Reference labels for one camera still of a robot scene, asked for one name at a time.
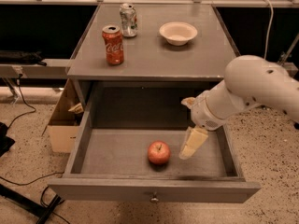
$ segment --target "bowl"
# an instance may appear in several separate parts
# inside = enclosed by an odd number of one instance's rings
[[[185,22],[169,22],[160,27],[160,35],[174,46],[183,46],[197,36],[197,30]]]

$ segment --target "red apple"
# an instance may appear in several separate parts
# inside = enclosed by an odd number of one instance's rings
[[[154,141],[150,144],[148,148],[149,161],[162,165],[169,161],[170,158],[170,148],[167,143],[163,141]]]

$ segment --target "can lid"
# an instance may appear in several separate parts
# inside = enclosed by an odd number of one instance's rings
[[[117,25],[107,25],[105,27],[103,27],[103,32],[107,33],[107,34],[115,34],[120,30],[120,27]]]
[[[133,4],[124,3],[124,4],[121,4],[121,8],[122,9],[133,9],[134,5]]]

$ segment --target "black metal stand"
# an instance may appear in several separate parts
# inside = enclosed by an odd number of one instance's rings
[[[47,221],[50,214],[54,211],[55,207],[61,200],[61,197],[55,195],[48,207],[43,207],[30,199],[20,195],[12,189],[6,188],[0,184],[0,195],[15,203],[19,207],[39,217],[36,224],[43,224]]]

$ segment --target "concrete floor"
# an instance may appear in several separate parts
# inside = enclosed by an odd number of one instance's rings
[[[0,176],[27,183],[42,175],[63,172],[68,154],[53,153],[44,132],[59,97],[57,91],[23,89],[25,99],[37,112],[19,118],[8,131],[16,143],[0,158]],[[10,104],[8,89],[0,89],[0,121],[30,110],[21,100]],[[247,181],[259,182],[262,189],[242,204],[227,203],[122,203],[65,201],[55,212],[72,224],[81,223],[299,223],[299,135],[288,117],[272,109],[256,108],[229,119],[236,155]],[[0,183],[39,203],[47,177],[18,187]],[[46,192],[45,201],[54,196]],[[0,223],[30,224],[37,218],[0,198]],[[55,215],[49,224],[66,223]]]

